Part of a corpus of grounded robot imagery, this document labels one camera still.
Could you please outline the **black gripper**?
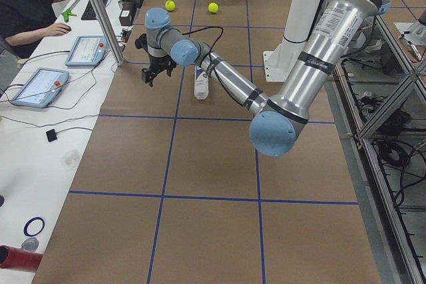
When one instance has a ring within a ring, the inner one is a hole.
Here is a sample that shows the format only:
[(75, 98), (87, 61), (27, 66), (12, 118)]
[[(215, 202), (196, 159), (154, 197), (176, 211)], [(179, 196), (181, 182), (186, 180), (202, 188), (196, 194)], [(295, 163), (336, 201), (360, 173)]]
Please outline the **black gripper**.
[(172, 71), (176, 68), (176, 63), (169, 55), (157, 57), (152, 54), (148, 55), (150, 60), (150, 68), (143, 68), (141, 78), (145, 84), (153, 87), (153, 81), (157, 77), (156, 71), (165, 71), (167, 76), (172, 76)]

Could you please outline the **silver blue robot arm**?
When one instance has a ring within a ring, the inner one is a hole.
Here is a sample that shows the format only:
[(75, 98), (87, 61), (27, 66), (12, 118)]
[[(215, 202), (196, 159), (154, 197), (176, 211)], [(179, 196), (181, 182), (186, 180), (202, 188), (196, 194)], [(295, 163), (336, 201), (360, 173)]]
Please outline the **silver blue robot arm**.
[(185, 37), (171, 25), (169, 13), (155, 7), (146, 12), (146, 31), (135, 42), (150, 60), (149, 67), (142, 71), (142, 80), (151, 84), (162, 71), (197, 65), (253, 113), (249, 135), (254, 148), (267, 156), (281, 156), (292, 149), (308, 123), (310, 105), (363, 20), (385, 13), (389, 3), (390, 0), (328, 0), (281, 90), (273, 96), (264, 94), (211, 46)]

